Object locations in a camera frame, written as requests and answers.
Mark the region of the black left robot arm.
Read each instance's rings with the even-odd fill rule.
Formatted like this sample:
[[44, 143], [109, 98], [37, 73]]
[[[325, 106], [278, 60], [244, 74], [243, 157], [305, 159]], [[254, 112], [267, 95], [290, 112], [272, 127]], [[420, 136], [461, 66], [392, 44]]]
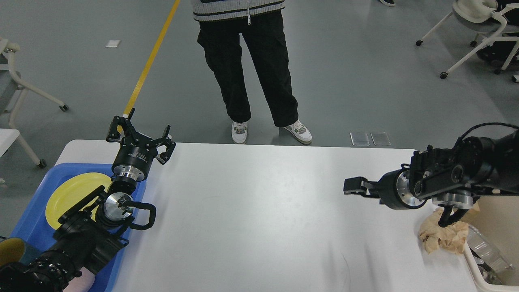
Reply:
[[131, 118], [114, 116], [106, 141], [118, 143], [108, 189], [99, 185], [59, 218], [55, 243], [28, 264], [12, 261], [1, 266], [2, 292], [61, 292], [86, 268], [97, 274], [129, 243], [127, 229], [148, 230], [156, 220], [153, 204], [135, 201], [133, 192], [148, 178], [154, 159], [165, 164], [176, 143], [170, 125], [152, 139], [134, 128]]

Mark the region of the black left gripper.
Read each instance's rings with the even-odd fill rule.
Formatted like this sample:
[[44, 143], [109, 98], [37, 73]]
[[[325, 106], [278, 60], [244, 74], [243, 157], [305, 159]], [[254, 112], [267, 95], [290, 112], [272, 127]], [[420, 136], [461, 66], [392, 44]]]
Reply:
[[131, 123], [135, 108], [131, 108], [127, 116], [114, 116], [106, 142], [119, 143], [120, 148], [112, 164], [112, 172], [116, 177], [129, 177], [135, 181], [148, 179], [148, 174], [156, 159], [166, 164], [172, 157], [176, 143], [170, 137], [171, 126], [166, 126], [161, 138], [152, 139], [146, 135], [138, 137]]

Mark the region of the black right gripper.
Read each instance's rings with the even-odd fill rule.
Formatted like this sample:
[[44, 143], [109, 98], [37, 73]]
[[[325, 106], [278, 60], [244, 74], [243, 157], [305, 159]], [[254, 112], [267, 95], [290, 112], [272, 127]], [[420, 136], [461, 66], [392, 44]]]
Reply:
[[419, 209], [426, 204], [426, 200], [416, 198], [411, 193], [408, 174], [405, 169], [392, 171], [384, 174], [378, 182], [365, 177], [347, 178], [343, 183], [343, 193], [379, 199], [381, 204], [393, 210]]

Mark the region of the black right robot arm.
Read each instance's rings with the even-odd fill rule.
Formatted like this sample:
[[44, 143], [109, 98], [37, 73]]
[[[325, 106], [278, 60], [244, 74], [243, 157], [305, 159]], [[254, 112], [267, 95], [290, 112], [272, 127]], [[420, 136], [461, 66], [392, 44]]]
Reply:
[[513, 129], [500, 139], [469, 136], [489, 125], [469, 128], [452, 148], [429, 145], [424, 151], [415, 151], [409, 164], [378, 181], [347, 178], [343, 192], [376, 198], [394, 210], [419, 209], [431, 201], [444, 209], [438, 221], [443, 228], [460, 221], [481, 197], [518, 196], [518, 126], [495, 122], [495, 126]]

